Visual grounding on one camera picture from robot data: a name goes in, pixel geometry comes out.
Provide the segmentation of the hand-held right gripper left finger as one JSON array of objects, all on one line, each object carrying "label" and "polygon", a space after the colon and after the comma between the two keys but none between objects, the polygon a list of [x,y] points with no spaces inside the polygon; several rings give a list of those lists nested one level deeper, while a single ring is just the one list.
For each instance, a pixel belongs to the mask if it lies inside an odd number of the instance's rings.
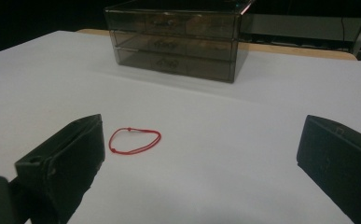
[{"label": "hand-held right gripper left finger", "polygon": [[102,116],[77,119],[15,162],[33,224],[66,224],[105,158]]}]

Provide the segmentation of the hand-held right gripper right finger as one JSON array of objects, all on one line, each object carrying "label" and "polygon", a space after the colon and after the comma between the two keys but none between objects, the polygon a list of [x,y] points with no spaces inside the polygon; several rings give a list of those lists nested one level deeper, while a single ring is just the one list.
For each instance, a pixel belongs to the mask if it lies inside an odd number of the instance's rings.
[{"label": "hand-held right gripper right finger", "polygon": [[309,115],[297,162],[354,224],[361,224],[361,133]]}]

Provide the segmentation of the smoky transparent drawer box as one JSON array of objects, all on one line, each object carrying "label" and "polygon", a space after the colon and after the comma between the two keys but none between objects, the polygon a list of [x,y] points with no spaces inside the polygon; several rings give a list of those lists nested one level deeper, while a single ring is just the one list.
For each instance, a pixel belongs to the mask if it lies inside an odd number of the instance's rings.
[{"label": "smoky transparent drawer box", "polygon": [[[119,3],[117,5],[106,7],[104,9],[104,16],[106,12],[136,12],[136,13],[180,13],[180,14],[224,14],[240,17],[239,33],[236,38],[214,38],[203,37],[193,35],[170,35],[185,38],[199,38],[199,39],[211,39],[219,41],[236,41],[237,42],[237,54],[236,60],[232,61],[236,63],[235,78],[240,72],[240,69],[245,61],[246,53],[239,50],[240,31],[242,25],[242,15],[253,4],[254,0],[128,0],[127,2]],[[146,35],[169,35],[169,34],[151,34],[151,33],[138,33]],[[111,37],[113,50],[124,49],[114,46],[114,41]]]}]

